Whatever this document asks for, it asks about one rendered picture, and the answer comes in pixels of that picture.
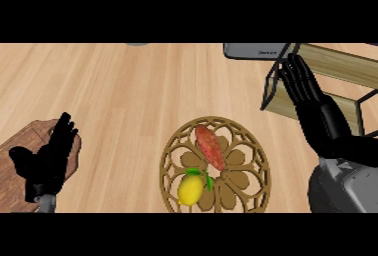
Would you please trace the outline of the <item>yellow lemon with green leaves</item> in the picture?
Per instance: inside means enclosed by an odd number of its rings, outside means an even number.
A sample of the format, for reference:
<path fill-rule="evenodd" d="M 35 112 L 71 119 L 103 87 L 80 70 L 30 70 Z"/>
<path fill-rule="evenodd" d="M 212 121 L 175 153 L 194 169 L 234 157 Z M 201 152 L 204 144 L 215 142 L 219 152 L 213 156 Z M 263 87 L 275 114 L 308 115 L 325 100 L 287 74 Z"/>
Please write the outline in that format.
<path fill-rule="evenodd" d="M 193 206 L 200 202 L 204 191 L 213 191 L 213 179 L 209 172 L 190 168 L 178 188 L 178 203 Z"/>

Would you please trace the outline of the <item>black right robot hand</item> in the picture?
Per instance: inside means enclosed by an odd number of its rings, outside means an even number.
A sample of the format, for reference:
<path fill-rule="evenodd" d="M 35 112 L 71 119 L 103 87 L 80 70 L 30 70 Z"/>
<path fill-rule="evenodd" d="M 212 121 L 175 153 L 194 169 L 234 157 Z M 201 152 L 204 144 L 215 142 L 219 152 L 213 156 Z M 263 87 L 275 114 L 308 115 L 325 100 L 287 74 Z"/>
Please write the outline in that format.
<path fill-rule="evenodd" d="M 320 157 L 378 166 L 378 139 L 355 136 L 342 109 L 323 90 L 300 55 L 290 54 L 278 75 L 296 106 L 308 143 Z"/>

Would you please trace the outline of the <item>brown wooden cutting board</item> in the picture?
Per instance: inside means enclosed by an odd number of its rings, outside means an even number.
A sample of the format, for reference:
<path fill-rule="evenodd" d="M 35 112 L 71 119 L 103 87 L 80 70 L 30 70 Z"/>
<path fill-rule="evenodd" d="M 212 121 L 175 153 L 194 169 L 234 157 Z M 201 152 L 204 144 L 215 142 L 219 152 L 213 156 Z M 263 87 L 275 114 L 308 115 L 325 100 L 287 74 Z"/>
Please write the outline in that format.
<path fill-rule="evenodd" d="M 0 145 L 0 212 L 54 212 L 48 201 L 79 168 L 82 138 L 73 121 L 33 121 Z"/>

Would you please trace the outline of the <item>red sweet potato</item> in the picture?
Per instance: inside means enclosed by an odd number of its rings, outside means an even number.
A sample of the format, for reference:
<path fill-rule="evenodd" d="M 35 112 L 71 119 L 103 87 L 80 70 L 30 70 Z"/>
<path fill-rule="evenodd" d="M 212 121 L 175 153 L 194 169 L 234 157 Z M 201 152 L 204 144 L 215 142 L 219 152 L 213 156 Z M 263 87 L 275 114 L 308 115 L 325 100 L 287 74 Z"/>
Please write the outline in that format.
<path fill-rule="evenodd" d="M 219 171 L 224 171 L 227 168 L 227 163 L 219 138 L 215 132 L 204 125 L 198 125 L 196 128 L 196 136 L 200 149 L 209 163 Z"/>

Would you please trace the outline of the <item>round brown openwork placemat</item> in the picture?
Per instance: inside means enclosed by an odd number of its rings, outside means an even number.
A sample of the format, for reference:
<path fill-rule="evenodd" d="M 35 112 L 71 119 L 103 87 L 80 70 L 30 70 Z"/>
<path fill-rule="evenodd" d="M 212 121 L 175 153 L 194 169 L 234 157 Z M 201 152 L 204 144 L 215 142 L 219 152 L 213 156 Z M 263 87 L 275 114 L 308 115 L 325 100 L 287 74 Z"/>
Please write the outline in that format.
<path fill-rule="evenodd" d="M 227 168 L 219 171 L 201 152 L 196 128 L 204 125 L 221 142 Z M 178 203 L 178 188 L 187 170 L 206 170 L 213 179 L 213 191 L 204 191 L 193 206 Z M 163 150 L 160 190 L 167 210 L 175 213 L 259 213 L 266 210 L 271 197 L 271 168 L 263 147 L 250 131 L 222 117 L 201 117 L 175 132 Z"/>

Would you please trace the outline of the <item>grey appliance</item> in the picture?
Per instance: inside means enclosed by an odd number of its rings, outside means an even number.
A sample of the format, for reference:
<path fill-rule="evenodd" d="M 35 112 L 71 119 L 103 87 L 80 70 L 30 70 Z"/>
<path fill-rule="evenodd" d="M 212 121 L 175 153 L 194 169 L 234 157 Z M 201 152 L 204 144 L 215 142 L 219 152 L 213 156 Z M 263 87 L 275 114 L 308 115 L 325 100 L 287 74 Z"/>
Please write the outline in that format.
<path fill-rule="evenodd" d="M 277 60 L 286 43 L 225 43 L 224 53 L 237 60 Z"/>

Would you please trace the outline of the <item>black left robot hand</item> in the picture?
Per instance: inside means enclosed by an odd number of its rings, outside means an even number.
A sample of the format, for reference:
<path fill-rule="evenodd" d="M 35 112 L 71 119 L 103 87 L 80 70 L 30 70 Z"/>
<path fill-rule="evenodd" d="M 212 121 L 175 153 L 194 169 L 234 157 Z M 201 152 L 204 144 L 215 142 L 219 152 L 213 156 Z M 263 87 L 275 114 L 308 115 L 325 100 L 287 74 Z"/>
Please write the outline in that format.
<path fill-rule="evenodd" d="M 9 150 L 17 174 L 26 179 L 26 201 L 45 194 L 57 195 L 66 182 L 69 157 L 79 129 L 74 127 L 71 115 L 64 112 L 57 122 L 49 143 L 38 153 L 23 146 Z"/>

